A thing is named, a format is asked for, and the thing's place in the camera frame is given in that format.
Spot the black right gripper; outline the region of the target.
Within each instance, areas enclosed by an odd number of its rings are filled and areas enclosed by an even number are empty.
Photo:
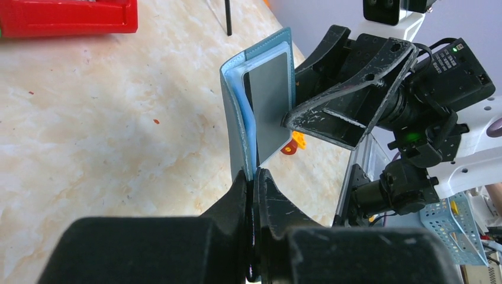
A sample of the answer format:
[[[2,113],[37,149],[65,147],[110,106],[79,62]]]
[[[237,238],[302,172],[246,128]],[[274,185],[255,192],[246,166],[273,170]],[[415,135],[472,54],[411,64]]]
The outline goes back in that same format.
[[[378,124],[394,134],[388,148],[415,167],[452,161],[469,132],[458,112],[495,92],[465,40],[443,38],[422,50],[428,58],[404,79],[417,57],[413,43],[350,33],[331,25],[295,68],[295,103],[282,126],[354,150]]]

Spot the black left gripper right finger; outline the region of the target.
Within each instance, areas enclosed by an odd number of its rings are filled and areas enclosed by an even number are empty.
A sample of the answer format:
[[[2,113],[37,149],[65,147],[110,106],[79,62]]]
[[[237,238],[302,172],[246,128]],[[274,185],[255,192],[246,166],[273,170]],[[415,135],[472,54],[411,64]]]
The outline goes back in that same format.
[[[253,273],[263,283],[461,283],[440,239],[424,228],[324,227],[254,179]]]

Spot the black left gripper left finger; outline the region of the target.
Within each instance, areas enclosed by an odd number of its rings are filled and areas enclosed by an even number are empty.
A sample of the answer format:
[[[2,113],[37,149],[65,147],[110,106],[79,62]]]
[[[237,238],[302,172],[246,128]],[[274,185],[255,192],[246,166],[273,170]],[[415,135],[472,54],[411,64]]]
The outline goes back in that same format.
[[[247,179],[198,217],[86,217],[62,234],[39,283],[244,283]]]

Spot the dark grey credit card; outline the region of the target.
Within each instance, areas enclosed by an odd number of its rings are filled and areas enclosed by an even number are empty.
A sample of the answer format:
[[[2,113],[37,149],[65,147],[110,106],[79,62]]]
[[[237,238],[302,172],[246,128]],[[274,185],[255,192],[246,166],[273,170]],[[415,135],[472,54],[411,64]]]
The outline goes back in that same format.
[[[288,54],[283,52],[243,74],[255,118],[258,166],[291,139],[291,131],[281,126],[291,106],[289,67]]]

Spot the teal card holder wallet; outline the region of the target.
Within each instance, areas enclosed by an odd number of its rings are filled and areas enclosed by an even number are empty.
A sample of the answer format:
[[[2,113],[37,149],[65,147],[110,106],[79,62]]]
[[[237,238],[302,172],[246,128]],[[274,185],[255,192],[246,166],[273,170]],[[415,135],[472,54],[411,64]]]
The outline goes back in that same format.
[[[292,32],[283,28],[220,67],[231,175],[254,179],[256,169],[292,139],[282,126],[295,102]]]

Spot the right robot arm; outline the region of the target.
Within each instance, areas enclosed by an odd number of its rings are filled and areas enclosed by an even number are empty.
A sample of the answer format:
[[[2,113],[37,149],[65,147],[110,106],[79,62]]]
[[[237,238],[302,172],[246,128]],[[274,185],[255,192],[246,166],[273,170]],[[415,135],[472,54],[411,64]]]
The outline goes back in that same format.
[[[351,176],[335,225],[416,213],[459,192],[501,181],[501,106],[462,38],[412,41],[432,1],[364,1],[356,39],[332,25],[296,68],[296,102],[282,125],[349,150],[379,127],[400,157],[373,182]]]

